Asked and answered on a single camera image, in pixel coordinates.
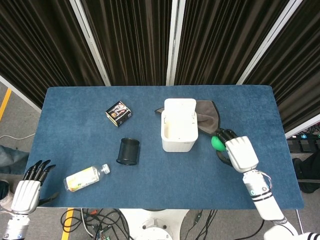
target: yellow floor line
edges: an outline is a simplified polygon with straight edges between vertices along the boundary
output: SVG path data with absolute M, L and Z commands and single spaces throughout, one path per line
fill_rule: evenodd
M 72 221 L 71 217 L 72 217 L 72 215 L 74 213 L 74 209 L 73 208 L 68 208 L 67 210 L 68 210 L 68 212 L 66 213 L 65 219 L 68 219 L 68 218 L 69 219 L 65 221 L 64 225 L 65 226 L 70 226 L 71 225 L 71 221 Z M 63 229 L 65 231 L 67 231 L 67 232 L 65 232 L 65 231 L 62 232 L 61 240 L 68 240 L 70 227 L 64 227 Z
M 1 104 L 1 106 L 0 106 L 0 121 L 1 121 L 1 118 L 2 118 L 2 116 L 3 116 L 3 114 L 4 114 L 4 112 L 5 112 L 7 103 L 8 103 L 9 98 L 10 98 L 10 95 L 11 95 L 11 89 L 8 88 L 8 89 L 6 90 L 5 96 L 4 96 L 3 101 L 2 101 L 2 104 Z

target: container lid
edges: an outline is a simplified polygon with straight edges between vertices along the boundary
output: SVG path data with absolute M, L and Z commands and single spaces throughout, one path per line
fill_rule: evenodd
M 196 104 L 193 98 L 167 98 L 164 101 L 164 110 L 169 114 L 192 116 L 195 113 Z
M 109 168 L 108 164 L 103 164 L 103 165 L 102 165 L 102 171 L 103 171 L 105 174 L 110 173 L 110 168 Z

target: gray cloth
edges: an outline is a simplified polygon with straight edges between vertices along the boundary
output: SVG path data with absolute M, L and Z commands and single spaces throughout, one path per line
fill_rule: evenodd
M 155 110 L 156 113 L 162 113 L 165 108 Z M 220 127 L 220 115 L 213 101 L 197 100 L 195 112 L 198 121 L 198 129 L 212 136 Z
M 23 174 L 29 153 L 0 145 L 0 173 Z

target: plastic bottle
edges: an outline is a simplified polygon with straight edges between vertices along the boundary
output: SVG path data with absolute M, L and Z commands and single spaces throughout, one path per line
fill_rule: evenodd
M 64 180 L 64 186 L 67 191 L 75 192 L 86 186 L 99 182 L 105 175 L 110 173 L 108 164 L 102 166 L 91 166 L 73 175 L 67 176 Z

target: green ball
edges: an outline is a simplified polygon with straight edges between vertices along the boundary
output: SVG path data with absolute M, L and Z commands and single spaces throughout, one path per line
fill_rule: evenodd
M 215 150 L 223 152 L 226 150 L 226 146 L 220 141 L 217 136 L 213 136 L 211 138 L 211 145 Z

